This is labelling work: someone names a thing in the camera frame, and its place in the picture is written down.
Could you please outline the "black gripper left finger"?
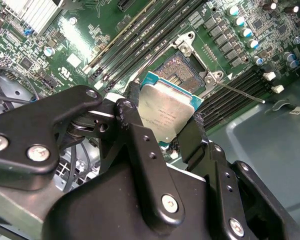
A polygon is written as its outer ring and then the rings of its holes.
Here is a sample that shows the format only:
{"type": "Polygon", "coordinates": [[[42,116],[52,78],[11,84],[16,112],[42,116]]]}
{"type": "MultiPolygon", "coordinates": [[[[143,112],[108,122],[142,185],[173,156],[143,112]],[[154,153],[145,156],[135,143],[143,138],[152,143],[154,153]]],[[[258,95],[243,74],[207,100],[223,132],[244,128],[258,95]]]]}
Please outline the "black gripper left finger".
{"type": "Polygon", "coordinates": [[[174,230],[185,209],[151,129],[143,126],[136,105],[126,98],[103,105],[92,88],[77,85],[0,114],[0,186],[24,191],[46,187],[60,162],[60,147],[69,124],[94,112],[105,131],[82,131],[112,142],[101,161],[109,169],[127,157],[138,190],[142,216],[154,230],[174,230]]]}

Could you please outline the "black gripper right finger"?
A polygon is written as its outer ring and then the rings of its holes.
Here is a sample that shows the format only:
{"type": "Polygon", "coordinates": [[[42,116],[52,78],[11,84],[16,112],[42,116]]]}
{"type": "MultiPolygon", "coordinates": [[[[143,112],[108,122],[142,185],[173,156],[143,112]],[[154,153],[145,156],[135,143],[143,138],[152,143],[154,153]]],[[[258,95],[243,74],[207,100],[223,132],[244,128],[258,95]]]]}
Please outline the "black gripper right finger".
{"type": "Polygon", "coordinates": [[[177,135],[186,170],[206,181],[207,217],[216,240],[300,240],[300,227],[245,162],[229,163],[200,116],[177,135]]]}

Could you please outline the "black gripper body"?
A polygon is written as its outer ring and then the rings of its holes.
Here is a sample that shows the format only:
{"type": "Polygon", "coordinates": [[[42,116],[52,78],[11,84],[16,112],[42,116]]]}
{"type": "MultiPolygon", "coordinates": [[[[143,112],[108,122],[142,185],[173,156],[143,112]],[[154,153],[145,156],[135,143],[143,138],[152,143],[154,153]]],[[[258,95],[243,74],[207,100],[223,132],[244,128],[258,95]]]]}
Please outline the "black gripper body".
{"type": "Polygon", "coordinates": [[[185,220],[160,235],[144,221],[131,168],[123,163],[61,197],[43,224],[46,240],[223,240],[208,184],[172,165],[168,170],[185,207],[185,220]]]}

